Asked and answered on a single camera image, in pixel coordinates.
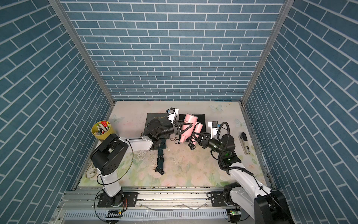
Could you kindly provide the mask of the pink hair dryer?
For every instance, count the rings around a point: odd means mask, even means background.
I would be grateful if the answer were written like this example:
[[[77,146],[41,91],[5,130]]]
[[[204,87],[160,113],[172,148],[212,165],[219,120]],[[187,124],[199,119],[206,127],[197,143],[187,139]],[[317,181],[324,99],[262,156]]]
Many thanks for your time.
[[[180,135],[180,143],[184,143],[186,140],[193,141],[193,134],[195,137],[198,137],[198,134],[203,128],[203,124],[198,121],[198,117],[186,114],[184,118],[184,124],[182,125],[183,133]]]

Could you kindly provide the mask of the black hair dryer bag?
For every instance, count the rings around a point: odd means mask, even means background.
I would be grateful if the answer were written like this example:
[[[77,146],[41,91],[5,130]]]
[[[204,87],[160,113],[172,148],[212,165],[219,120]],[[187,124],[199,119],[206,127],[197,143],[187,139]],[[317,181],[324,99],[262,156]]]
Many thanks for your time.
[[[206,116],[204,114],[193,114],[193,116],[197,117],[197,121],[203,125],[201,133],[206,133]],[[179,114],[179,120],[184,121],[186,123],[185,117],[185,114]]]

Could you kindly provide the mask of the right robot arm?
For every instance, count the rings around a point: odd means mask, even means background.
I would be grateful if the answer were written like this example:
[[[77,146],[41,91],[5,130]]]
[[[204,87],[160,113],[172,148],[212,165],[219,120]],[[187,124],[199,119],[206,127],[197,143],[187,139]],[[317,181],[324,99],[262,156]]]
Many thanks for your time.
[[[227,203],[240,206],[256,224],[294,223],[283,193],[266,187],[245,168],[235,153],[234,137],[225,134],[217,140],[204,133],[193,133],[191,139],[218,153],[219,168],[236,181],[225,186],[223,194]]]

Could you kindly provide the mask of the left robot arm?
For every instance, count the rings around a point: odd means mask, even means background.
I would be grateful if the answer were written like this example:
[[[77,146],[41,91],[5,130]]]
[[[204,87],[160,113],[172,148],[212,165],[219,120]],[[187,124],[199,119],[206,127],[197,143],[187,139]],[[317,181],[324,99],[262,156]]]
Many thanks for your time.
[[[171,134],[179,135],[186,140],[193,133],[195,123],[175,121],[165,124],[158,119],[151,120],[147,126],[148,132],[141,138],[122,140],[116,134],[110,134],[90,155],[90,159],[100,174],[103,191],[110,199],[121,198],[123,191],[117,176],[117,169],[127,152],[149,151],[158,149],[162,141]]]

